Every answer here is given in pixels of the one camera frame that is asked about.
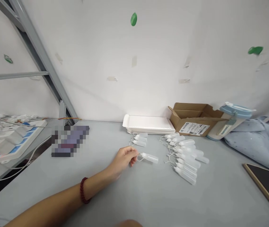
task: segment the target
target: hand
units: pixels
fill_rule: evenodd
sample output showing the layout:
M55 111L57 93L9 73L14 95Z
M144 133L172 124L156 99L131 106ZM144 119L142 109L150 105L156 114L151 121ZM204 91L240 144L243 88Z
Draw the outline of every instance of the hand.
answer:
M112 163L106 168L106 170L112 174L114 180L117 180L128 164L130 164L131 167L134 165L137 161L138 154L138 151L132 146L120 148Z

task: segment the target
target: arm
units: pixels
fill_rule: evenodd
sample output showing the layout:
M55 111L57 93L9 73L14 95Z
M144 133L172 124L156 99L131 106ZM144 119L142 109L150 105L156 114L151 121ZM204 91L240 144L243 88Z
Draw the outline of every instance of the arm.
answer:
M138 151L129 146L119 149L112 163L103 171L84 182L84 196L88 200L113 181L122 171L132 167L137 160ZM83 205L80 197L80 184L54 194L17 216L6 227L50 227L63 224L78 208Z

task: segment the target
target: white wall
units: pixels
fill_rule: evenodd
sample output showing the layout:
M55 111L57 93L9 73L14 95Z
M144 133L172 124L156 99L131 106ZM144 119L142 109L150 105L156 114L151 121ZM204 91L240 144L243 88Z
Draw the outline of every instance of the white wall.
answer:
M8 55L13 64L4 60ZM0 74L38 71L9 19L0 11ZM41 78L0 80L0 113L58 117L59 105Z
M256 72L269 62L269 0L23 2L79 117L161 116L175 102L269 111L269 63Z

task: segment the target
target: light blue blanket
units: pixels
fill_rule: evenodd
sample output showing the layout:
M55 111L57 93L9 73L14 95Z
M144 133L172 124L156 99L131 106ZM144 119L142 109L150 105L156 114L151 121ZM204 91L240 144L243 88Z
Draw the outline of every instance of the light blue blanket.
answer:
M227 144L269 168L269 121L248 119L225 136Z

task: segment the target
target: blue bottle lid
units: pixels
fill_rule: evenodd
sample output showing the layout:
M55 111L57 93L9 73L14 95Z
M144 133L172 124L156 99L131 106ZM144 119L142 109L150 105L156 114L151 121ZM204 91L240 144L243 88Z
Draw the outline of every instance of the blue bottle lid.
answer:
M248 109L243 106L234 105L230 102L226 102L225 105L221 106L219 110L228 115L235 116L236 118L245 118L245 119L251 118L252 112L256 111Z

